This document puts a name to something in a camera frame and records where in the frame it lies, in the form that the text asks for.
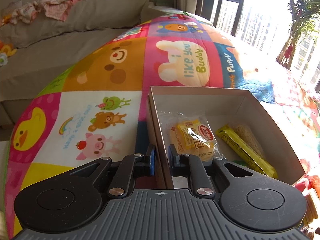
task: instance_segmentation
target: red oval logo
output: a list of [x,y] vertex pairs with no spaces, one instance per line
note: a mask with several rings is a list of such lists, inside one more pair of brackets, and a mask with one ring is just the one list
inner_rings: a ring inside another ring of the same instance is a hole
[[199,133],[205,138],[207,141],[213,141],[213,134],[211,130],[205,125],[201,124],[198,126]]

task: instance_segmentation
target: orange square patch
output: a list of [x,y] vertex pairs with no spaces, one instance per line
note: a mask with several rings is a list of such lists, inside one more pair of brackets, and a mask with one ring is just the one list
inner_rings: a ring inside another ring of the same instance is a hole
[[147,38],[117,41],[97,49],[72,69],[62,91],[140,91]]

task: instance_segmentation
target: yellow snack wrapper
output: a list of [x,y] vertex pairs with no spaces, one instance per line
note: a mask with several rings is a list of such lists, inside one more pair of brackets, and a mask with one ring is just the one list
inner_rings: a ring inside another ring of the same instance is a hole
[[202,161],[212,160],[215,138],[209,127],[198,119],[179,122],[170,128],[170,141],[178,154],[192,154]]
[[216,135],[224,140],[247,164],[248,166],[259,173],[278,178],[278,174],[266,160],[262,159],[249,145],[242,140],[236,132],[225,125],[216,131]]

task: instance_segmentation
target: yellow duck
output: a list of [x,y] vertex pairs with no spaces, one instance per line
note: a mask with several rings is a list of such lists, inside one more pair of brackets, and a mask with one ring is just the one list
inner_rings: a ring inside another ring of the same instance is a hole
[[29,120],[19,124],[13,137],[13,147],[18,151],[30,149],[41,137],[45,128],[45,114],[39,107],[32,110]]

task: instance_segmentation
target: cartoon print blanket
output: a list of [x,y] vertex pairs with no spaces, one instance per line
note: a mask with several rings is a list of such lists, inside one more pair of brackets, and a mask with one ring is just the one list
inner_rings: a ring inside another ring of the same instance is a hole
[[9,237],[23,188],[110,156],[145,152],[151,85],[250,90],[301,162],[319,165],[319,113],[290,73],[209,23],[170,13],[138,25],[55,78],[17,122],[8,149],[5,214]]

